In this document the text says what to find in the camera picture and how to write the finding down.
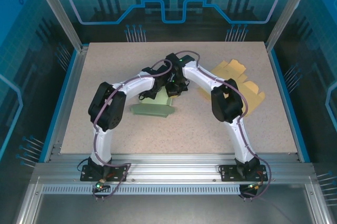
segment vented metal strip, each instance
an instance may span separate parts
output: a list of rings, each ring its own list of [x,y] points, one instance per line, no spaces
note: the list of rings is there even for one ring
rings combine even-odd
[[[92,184],[46,184],[43,194],[92,194]],[[97,194],[109,194],[111,188]],[[238,184],[122,184],[116,191],[117,195],[215,195],[240,194]]]

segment work surface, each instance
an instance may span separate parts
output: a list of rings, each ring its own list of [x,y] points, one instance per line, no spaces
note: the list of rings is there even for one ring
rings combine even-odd
[[[93,127],[88,107],[98,86],[125,81],[168,54],[193,50],[207,70],[223,60],[238,60],[249,81],[265,92],[265,100],[244,119],[257,153],[297,152],[263,42],[91,43],[78,84],[61,153],[90,153]],[[112,153],[233,153],[226,128],[214,117],[210,101],[191,82],[189,91],[173,100],[176,111],[167,118],[133,115],[129,100],[116,127]]]

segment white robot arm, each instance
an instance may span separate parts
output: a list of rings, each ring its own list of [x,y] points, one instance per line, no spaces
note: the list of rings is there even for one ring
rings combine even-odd
[[[180,95],[183,91],[187,91],[188,84],[186,84],[186,82],[193,81],[211,95],[213,114],[225,125],[230,133],[231,141],[234,146],[235,161],[238,170],[240,170],[239,173],[244,178],[245,173],[259,165],[260,162],[247,149],[247,147],[249,147],[253,152],[244,129],[243,120],[239,121],[239,117],[242,115],[242,100],[238,94],[221,83],[221,81],[226,82],[237,89],[236,82],[231,79],[227,81],[218,78],[199,66],[189,55],[179,59],[172,53],[166,57],[166,61],[172,63],[172,69],[167,74],[160,77],[148,77],[149,74],[155,75],[164,72],[167,70],[168,65],[161,66],[157,71],[148,67],[139,73],[139,78],[128,82],[118,90],[113,97],[111,104],[107,106],[98,120],[97,125],[99,131],[96,143],[96,153],[94,151],[92,152],[90,156],[91,162],[95,165],[104,166],[104,163],[97,159],[97,155],[105,163],[108,163],[111,160],[110,149],[113,129],[122,119],[124,105],[128,99],[136,95],[154,99],[156,93],[163,86],[166,88],[168,96]],[[92,122],[96,119],[107,96],[122,84],[124,83],[110,85],[105,82],[100,85],[89,108],[89,115],[91,116]]]

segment glass panel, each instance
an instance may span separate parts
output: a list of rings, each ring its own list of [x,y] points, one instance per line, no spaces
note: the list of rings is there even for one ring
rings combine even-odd
[[[46,0],[0,5],[0,222],[12,223],[53,116],[71,57],[66,51],[73,48]]]
[[[87,43],[142,42],[145,37],[146,41],[266,41],[287,0],[61,2]]]
[[[329,170],[337,172],[335,2],[301,0],[274,48],[306,148],[318,174]],[[335,186],[324,188],[328,189],[326,193],[332,193],[327,199],[334,199]],[[332,209],[337,216],[336,208]]]

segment green plastic object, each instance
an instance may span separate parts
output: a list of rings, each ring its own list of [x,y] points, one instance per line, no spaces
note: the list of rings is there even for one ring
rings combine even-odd
[[[141,104],[164,104],[171,105],[172,98],[169,98],[166,93],[166,89],[162,88],[156,95],[155,99],[143,99]]]
[[[156,98],[143,99],[140,104],[131,105],[131,112],[134,115],[147,115],[166,118],[170,114],[174,113],[174,107],[171,107],[172,98],[167,96],[165,88],[161,89]]]
[[[174,107],[164,104],[134,104],[131,112],[135,115],[147,115],[166,118],[174,113]]]

